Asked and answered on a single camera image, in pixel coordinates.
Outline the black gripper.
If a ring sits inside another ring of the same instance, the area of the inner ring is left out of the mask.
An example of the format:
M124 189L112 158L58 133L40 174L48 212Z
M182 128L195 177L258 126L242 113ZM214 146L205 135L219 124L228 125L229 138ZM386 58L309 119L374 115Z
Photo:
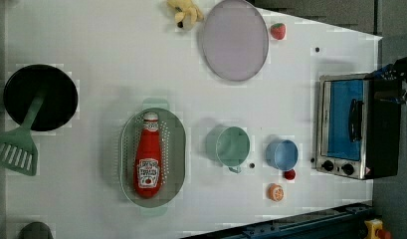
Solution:
M365 76L366 81L386 81L386 82L404 82L407 84L407 57L397 60L393 64L388 64ZM390 90L376 92L376 100L390 102L397 105L407 105L407 90Z

